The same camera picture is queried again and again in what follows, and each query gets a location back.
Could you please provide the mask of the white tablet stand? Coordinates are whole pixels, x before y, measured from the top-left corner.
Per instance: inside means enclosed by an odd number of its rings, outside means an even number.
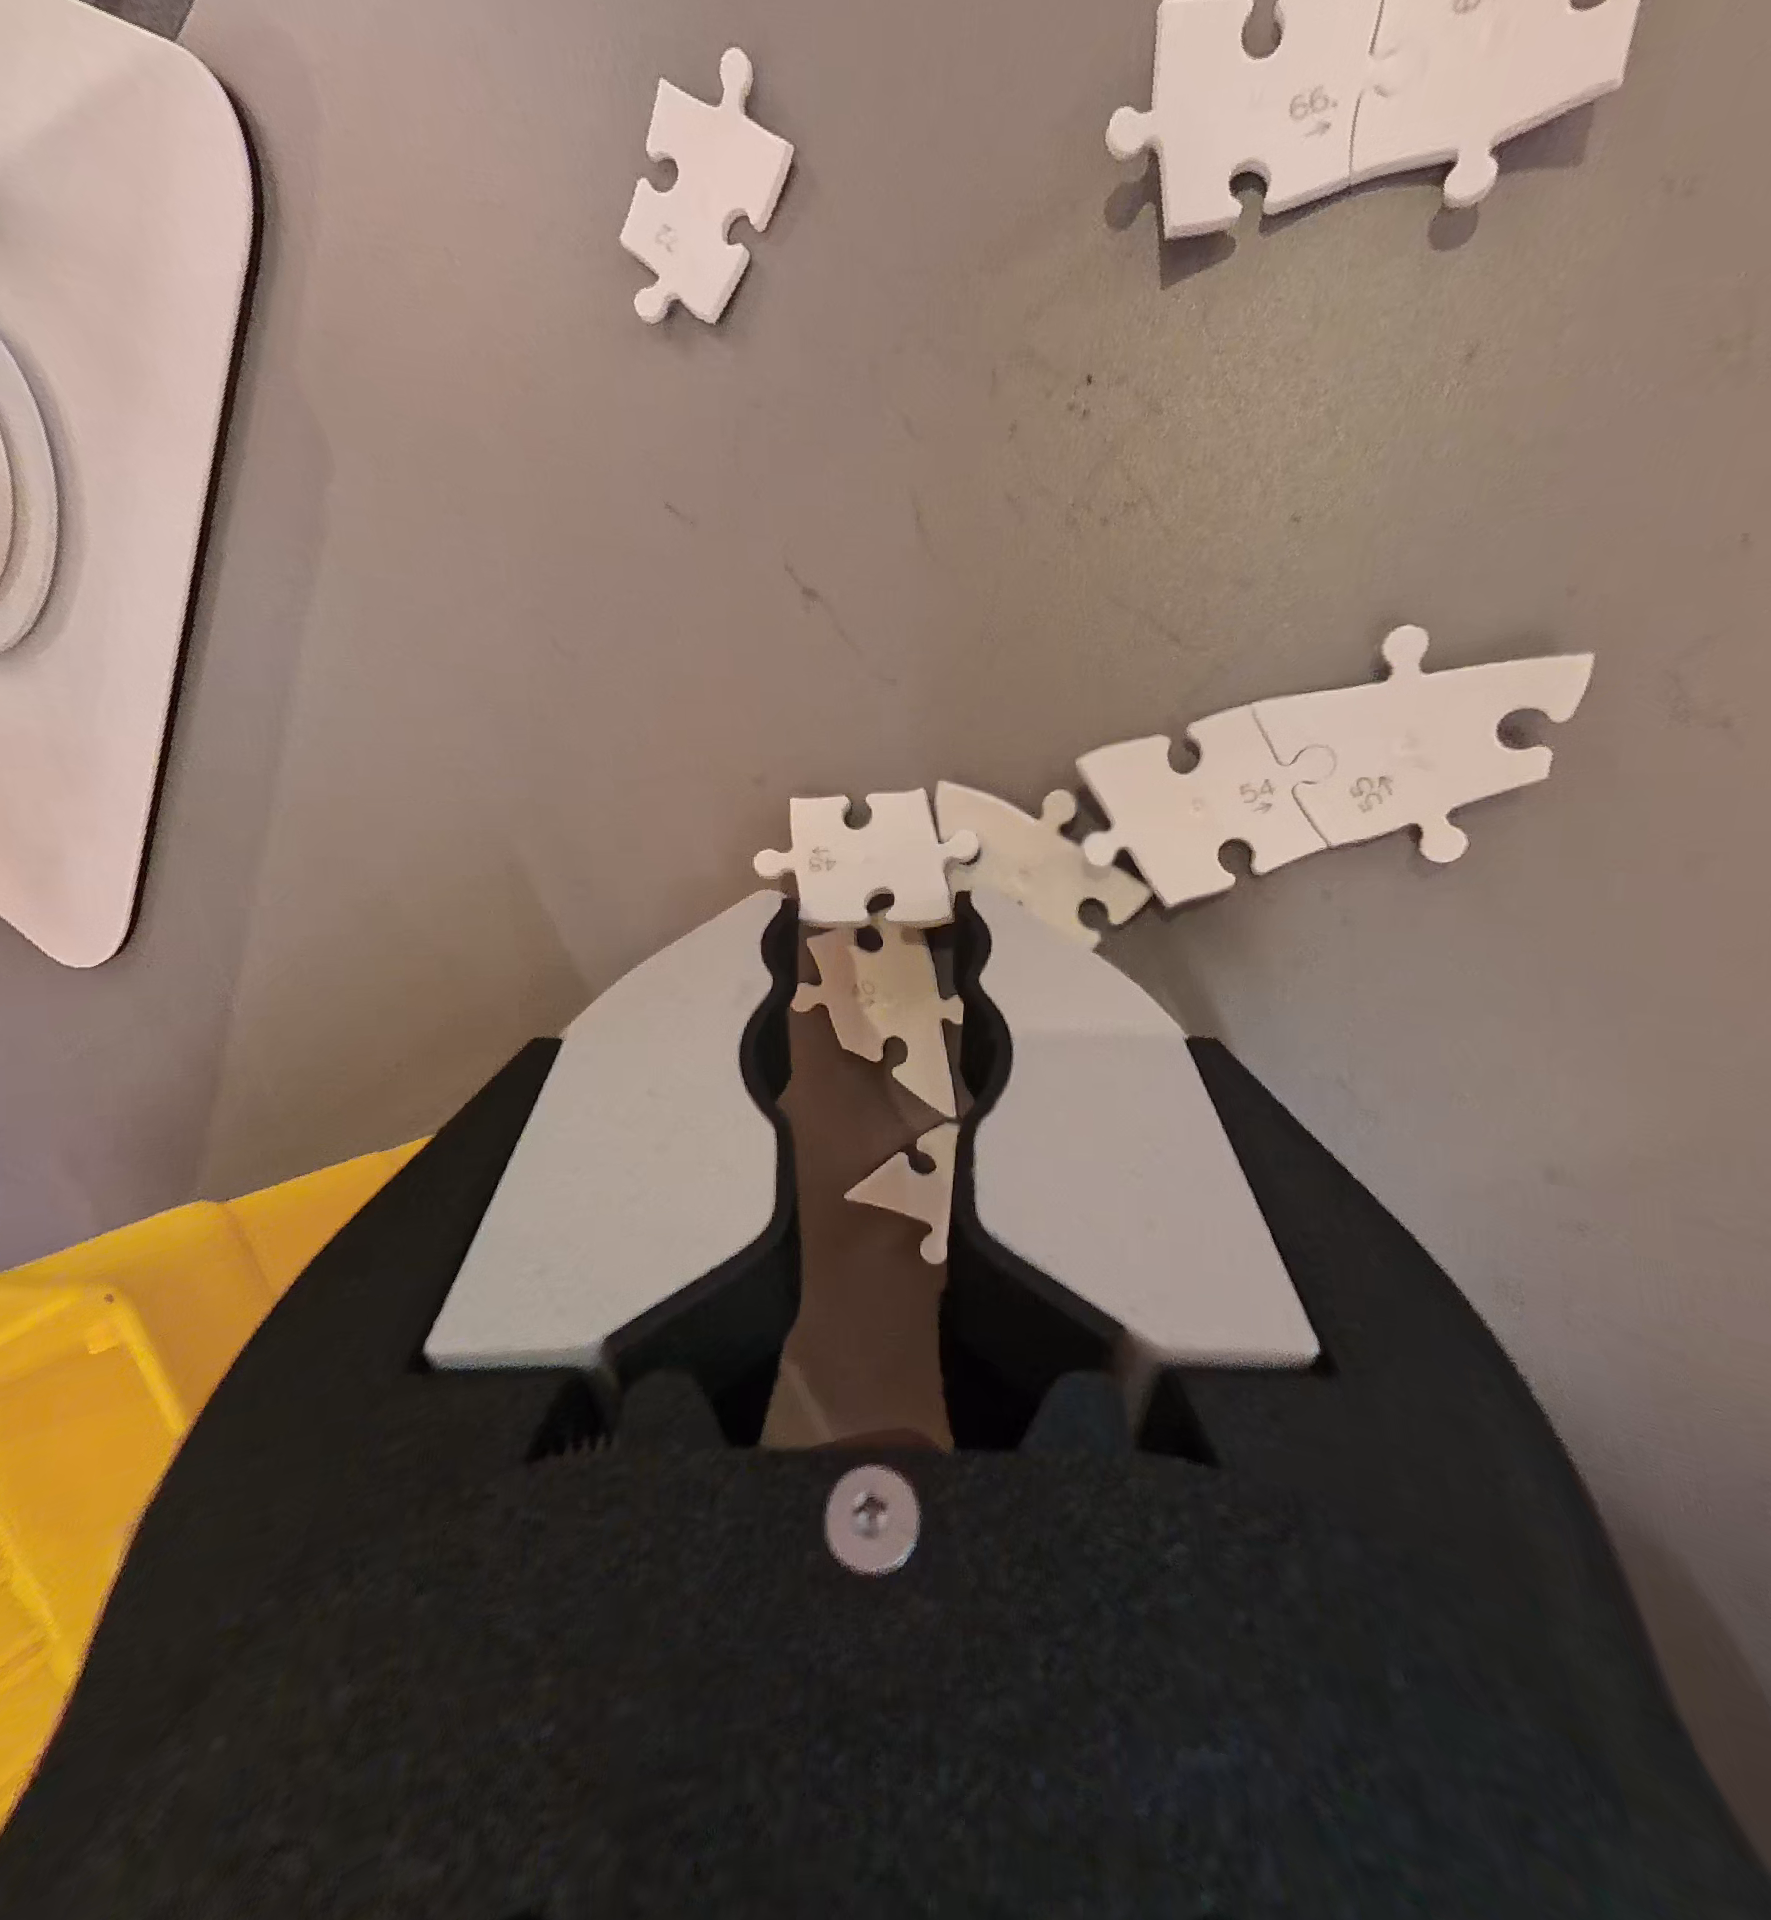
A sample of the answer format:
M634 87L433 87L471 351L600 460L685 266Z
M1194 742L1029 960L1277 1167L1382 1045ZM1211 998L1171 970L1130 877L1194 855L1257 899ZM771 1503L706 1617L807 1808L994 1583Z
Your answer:
M252 263L224 81L0 0L0 921L130 939Z

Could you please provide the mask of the small white puzzle piece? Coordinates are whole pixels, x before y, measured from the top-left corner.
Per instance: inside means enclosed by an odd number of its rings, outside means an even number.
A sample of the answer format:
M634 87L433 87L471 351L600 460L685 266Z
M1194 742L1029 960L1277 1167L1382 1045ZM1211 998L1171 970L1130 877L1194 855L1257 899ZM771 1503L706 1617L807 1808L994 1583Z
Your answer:
M1272 695L1187 722L1194 770L1171 770L1163 733L1079 752L1079 784L1107 826L1090 869L1130 855L1167 903L1236 886L1223 844L1267 877L1313 850L1417 831L1424 863L1468 855L1460 803L1547 777L1547 749L1503 738L1512 711L1568 722L1594 656L1528 656L1424 669L1431 635L1381 639L1382 675Z

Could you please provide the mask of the yellow plastic bin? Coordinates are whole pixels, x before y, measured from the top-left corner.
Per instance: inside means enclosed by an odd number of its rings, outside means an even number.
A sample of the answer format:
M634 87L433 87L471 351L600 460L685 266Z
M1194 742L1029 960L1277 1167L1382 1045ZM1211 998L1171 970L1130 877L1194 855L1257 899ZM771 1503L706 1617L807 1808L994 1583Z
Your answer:
M295 1273L420 1145L0 1268L0 1829L186 1428Z

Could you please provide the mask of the cluster of white puzzle pieces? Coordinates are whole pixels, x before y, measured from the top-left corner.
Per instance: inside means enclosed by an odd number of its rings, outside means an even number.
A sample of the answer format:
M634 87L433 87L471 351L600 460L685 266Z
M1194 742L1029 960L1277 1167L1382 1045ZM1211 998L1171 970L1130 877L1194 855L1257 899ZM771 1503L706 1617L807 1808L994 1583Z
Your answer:
M1107 911L1107 930L1130 922L1153 886L1118 869L1097 869L1068 820L1079 802L1068 788L1049 788L1045 810L1019 810L988 788L938 777L933 810L945 831L977 831L980 850L963 869L958 886L1003 892L1020 903L1035 921L1055 922L1072 947L1097 951L1099 922L1084 911ZM927 956L924 930L900 922L863 922L863 930L822 930L807 939L816 980L795 988L795 1012L827 1012L836 1045L852 1060L900 1065L887 1074L910 1091L924 1108L938 1116L910 1152L871 1167L849 1204L912 1217L924 1229L921 1260L945 1267L951 1253L951 1171L955 1171L955 1138L958 1107L951 1080L951 1027L963 1021L958 998L938 990L938 970Z

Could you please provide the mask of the joined white puzzle piece pair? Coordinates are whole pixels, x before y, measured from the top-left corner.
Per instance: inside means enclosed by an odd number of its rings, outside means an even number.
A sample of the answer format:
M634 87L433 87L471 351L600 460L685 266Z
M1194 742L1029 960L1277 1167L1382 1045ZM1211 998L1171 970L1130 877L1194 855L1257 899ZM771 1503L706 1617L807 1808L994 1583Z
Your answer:
M1163 233L1237 220L1236 182L1267 182L1267 218L1349 184L1448 163L1448 204L1476 204L1499 152L1623 87L1637 0L1293 0L1277 51L1242 48L1250 6L1155 11L1153 109L1114 109L1114 162L1155 154Z

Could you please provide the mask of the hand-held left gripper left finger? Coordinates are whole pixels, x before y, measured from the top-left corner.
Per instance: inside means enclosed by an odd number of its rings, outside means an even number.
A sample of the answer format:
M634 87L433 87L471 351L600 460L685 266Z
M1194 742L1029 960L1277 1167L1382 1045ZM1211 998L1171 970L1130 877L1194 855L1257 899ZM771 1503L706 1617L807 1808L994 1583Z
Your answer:
M749 892L570 1027L431 1324L439 1375L685 1375L755 1449L800 1315L780 1116L800 912Z

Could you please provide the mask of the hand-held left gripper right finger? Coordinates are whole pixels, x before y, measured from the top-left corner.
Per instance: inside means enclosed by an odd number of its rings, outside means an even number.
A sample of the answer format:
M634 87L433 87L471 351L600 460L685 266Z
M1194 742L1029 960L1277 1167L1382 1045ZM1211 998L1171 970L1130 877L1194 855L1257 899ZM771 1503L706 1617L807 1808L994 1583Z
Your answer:
M1063 1379L1099 1379L1134 1440L1171 1428L1179 1375L1307 1375L1323 1342L1184 1021L1003 892L958 903L955 990L955 1449L1019 1449Z

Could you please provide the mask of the single white puzzle piece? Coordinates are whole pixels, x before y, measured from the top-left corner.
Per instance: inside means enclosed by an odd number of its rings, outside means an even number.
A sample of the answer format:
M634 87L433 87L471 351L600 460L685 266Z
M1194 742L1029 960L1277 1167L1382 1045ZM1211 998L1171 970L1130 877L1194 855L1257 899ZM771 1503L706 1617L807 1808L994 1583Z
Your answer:
M868 794L868 820L849 820L849 794L790 802L790 844L755 850L757 877L795 877L800 922L857 930L887 892L883 921L910 930L951 922L951 869L980 855L980 836L933 831L924 788Z
M749 250L734 220L771 226L795 144L749 121L755 62L726 48L718 62L718 105L674 81L658 81L644 154L672 162L674 182L634 182L618 250L651 266L634 315L662 323L672 306L718 323L744 286Z

